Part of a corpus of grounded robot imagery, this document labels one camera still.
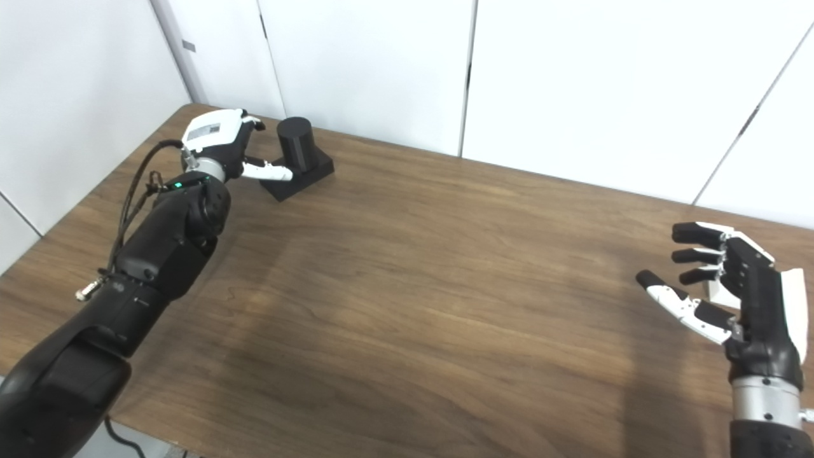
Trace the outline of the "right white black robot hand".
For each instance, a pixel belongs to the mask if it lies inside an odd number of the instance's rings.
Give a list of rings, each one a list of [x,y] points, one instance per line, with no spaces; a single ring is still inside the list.
[[[805,281],[779,272],[769,252],[732,226],[676,223],[672,240],[686,244],[686,249],[672,253],[672,261],[696,264],[680,274],[680,283],[720,284],[738,299],[736,314],[710,300],[693,298],[650,270],[636,274],[640,287],[681,324],[723,346],[730,382],[742,377],[778,378],[803,389],[806,332],[794,331],[792,321],[808,319]]]

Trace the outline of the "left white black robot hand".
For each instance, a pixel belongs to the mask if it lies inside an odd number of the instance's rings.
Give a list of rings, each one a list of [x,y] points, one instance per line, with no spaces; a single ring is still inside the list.
[[[181,138],[183,172],[207,175],[222,183],[240,177],[293,180],[293,171],[287,167],[247,156],[252,133],[265,129],[261,119],[242,108],[218,109],[196,116]]]

